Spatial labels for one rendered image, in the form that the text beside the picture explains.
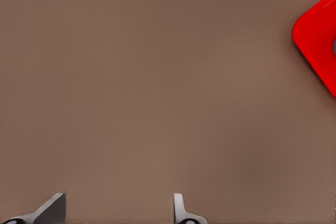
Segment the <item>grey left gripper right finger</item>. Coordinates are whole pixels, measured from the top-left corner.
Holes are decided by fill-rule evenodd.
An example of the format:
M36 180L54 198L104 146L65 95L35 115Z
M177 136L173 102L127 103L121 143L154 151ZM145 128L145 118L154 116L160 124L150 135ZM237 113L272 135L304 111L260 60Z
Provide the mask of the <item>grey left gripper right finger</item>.
M174 193L174 224L207 224L207 220L185 210L184 199L181 193Z

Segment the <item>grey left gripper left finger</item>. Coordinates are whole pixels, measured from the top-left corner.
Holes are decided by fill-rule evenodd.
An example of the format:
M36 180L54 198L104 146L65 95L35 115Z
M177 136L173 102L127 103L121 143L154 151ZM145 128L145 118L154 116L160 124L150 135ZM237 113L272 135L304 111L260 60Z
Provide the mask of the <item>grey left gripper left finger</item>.
M13 217L1 224L63 224L66 218L66 194L57 193L36 211Z

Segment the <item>red tray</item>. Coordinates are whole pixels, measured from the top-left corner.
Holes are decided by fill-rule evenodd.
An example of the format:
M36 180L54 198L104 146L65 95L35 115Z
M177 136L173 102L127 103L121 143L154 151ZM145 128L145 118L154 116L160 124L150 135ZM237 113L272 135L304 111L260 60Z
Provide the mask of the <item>red tray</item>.
M319 0L295 22L292 38L326 88L336 98L336 0Z

